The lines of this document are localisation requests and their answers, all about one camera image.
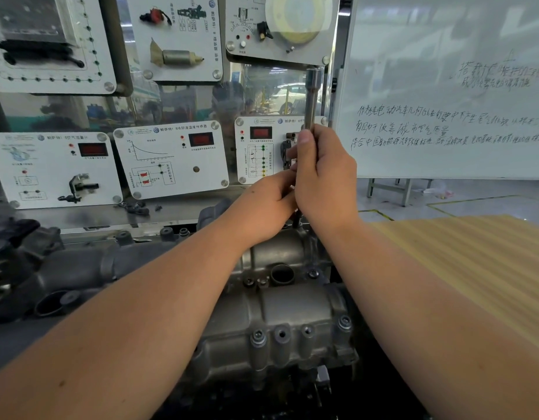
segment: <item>whiteboard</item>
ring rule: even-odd
[[[375,178],[539,179],[539,0],[354,0],[333,128]]]

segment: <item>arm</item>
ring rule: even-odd
[[[355,161],[332,130],[315,135],[289,153],[299,208],[425,407],[443,420],[539,419],[539,349],[362,222]]]
[[[296,209],[294,180],[284,171],[259,181],[12,361],[0,371],[0,419],[149,419],[186,368],[239,257]]]

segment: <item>hand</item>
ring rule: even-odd
[[[297,209],[294,171],[281,171],[259,180],[231,205],[221,220],[246,250],[275,236]]]
[[[331,128],[315,125],[314,135],[301,131],[287,158],[297,159],[291,167],[297,171],[295,198],[316,233],[357,220],[357,163]]]

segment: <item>floor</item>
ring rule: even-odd
[[[393,191],[374,189],[366,197],[369,180],[357,182],[359,216],[368,222],[402,219],[438,218],[486,214],[508,214],[539,225],[539,181],[514,180],[434,180],[431,188],[441,199],[424,194],[426,180],[413,180],[409,204],[401,206],[402,195]],[[376,180],[393,185],[395,180]]]

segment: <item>forearm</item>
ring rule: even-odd
[[[228,228],[218,220],[124,277],[5,367],[0,418],[151,417],[245,249]]]
[[[370,225],[316,232],[378,342],[434,417],[539,418],[539,349]]]

